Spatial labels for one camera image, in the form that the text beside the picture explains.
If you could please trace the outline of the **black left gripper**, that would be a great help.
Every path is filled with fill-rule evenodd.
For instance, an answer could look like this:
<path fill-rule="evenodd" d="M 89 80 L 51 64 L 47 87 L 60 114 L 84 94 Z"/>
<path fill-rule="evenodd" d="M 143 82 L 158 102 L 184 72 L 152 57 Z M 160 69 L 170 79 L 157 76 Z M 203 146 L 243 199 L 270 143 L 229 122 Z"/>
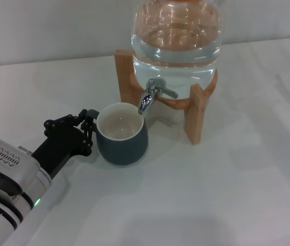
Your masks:
<path fill-rule="evenodd" d="M 93 119 L 86 119 L 87 110 L 78 116 L 68 114 L 56 120 L 44 122 L 47 139 L 31 154 L 51 178 L 63 168 L 67 161 L 76 156 L 92 153 Z"/>

